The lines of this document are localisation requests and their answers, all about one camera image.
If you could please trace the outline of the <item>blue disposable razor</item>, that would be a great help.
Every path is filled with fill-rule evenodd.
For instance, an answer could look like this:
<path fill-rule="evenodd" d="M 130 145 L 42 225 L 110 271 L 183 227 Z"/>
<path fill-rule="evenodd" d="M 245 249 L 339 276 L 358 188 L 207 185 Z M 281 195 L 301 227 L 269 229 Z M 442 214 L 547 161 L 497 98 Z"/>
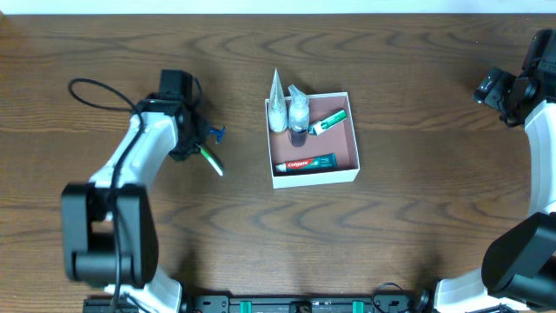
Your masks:
<path fill-rule="evenodd" d="M 209 130 L 209 134 L 215 137 L 215 143 L 216 144 L 220 144 L 222 142 L 222 139 L 225 135 L 225 132 L 226 132 L 226 127 L 225 126 L 222 126 L 220 129 L 212 127 Z"/>

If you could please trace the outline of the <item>green Colgate toothpaste tube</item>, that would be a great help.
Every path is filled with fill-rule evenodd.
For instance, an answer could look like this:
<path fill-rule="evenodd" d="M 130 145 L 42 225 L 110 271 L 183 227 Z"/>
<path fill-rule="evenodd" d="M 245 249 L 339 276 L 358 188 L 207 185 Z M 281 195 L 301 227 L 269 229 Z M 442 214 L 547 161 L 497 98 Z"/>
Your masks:
<path fill-rule="evenodd" d="M 277 172 L 314 171 L 334 169 L 337 167 L 335 153 L 304 158 L 280 163 L 275 166 Z"/>

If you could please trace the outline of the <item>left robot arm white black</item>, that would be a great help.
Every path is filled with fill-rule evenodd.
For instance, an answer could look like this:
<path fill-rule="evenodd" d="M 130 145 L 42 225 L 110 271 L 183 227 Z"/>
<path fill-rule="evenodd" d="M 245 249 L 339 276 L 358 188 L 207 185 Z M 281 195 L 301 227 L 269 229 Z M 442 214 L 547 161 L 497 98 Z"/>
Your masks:
<path fill-rule="evenodd" d="M 202 151 L 209 124 L 184 99 L 140 101 L 109 161 L 62 200 L 63 265 L 69 279 L 103 288 L 93 312 L 177 312 L 182 286 L 160 269 L 149 189 L 166 157 Z"/>

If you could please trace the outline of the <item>green white toothbrush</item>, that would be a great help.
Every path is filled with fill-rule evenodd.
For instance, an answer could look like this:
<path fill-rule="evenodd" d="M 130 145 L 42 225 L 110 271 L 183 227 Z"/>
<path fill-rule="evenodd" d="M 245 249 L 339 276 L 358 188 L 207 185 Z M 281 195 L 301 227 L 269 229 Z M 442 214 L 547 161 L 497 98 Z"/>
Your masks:
<path fill-rule="evenodd" d="M 222 167 L 221 162 L 217 159 L 217 157 L 215 155 L 213 155 L 203 145 L 199 145 L 199 150 L 200 150 L 201 154 L 203 155 L 203 157 L 208 161 L 208 163 L 211 165 L 211 167 L 215 170 L 215 172 L 219 176 L 223 176 L 224 175 L 224 169 Z"/>

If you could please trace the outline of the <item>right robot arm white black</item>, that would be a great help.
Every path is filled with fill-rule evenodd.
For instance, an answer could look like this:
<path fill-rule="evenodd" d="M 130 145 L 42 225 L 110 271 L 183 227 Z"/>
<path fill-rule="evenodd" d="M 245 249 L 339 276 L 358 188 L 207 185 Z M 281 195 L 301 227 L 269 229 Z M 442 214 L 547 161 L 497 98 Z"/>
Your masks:
<path fill-rule="evenodd" d="M 495 239 L 481 266 L 441 279 L 433 312 L 555 309 L 555 31 L 538 30 L 518 75 L 493 67 L 473 93 L 509 129 L 523 129 L 530 154 L 525 218 Z"/>

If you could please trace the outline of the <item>white Pantene tube gold cap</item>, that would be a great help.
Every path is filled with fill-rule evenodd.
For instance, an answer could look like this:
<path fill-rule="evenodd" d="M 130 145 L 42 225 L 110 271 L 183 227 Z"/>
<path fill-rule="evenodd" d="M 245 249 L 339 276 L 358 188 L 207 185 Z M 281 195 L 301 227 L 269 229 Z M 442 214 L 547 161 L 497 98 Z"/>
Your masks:
<path fill-rule="evenodd" d="M 288 127 L 288 110 L 278 70 L 274 72 L 269 93 L 268 127 L 276 133 L 281 133 Z"/>

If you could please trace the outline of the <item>green white soap box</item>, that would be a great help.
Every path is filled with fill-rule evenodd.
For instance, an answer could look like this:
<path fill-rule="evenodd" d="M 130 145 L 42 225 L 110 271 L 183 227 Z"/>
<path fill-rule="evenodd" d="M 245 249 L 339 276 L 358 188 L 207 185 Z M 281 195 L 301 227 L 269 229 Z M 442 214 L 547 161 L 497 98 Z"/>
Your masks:
<path fill-rule="evenodd" d="M 308 126 L 308 134 L 313 136 L 319 136 L 320 134 L 333 128 L 335 125 L 343 122 L 347 117 L 348 117 L 347 112 L 345 110 L 338 110 L 334 114 L 324 119 L 311 123 Z"/>

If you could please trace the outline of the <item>clear pump bottle blue liquid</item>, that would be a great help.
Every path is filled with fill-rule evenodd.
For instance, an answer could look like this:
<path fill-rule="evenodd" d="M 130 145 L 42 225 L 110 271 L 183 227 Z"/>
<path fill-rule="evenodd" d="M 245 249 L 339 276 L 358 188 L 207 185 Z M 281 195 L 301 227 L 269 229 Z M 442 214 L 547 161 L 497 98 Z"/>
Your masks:
<path fill-rule="evenodd" d="M 294 147 L 301 147 L 308 134 L 310 121 L 309 98 L 295 85 L 288 86 L 290 105 L 288 109 L 288 132 Z"/>

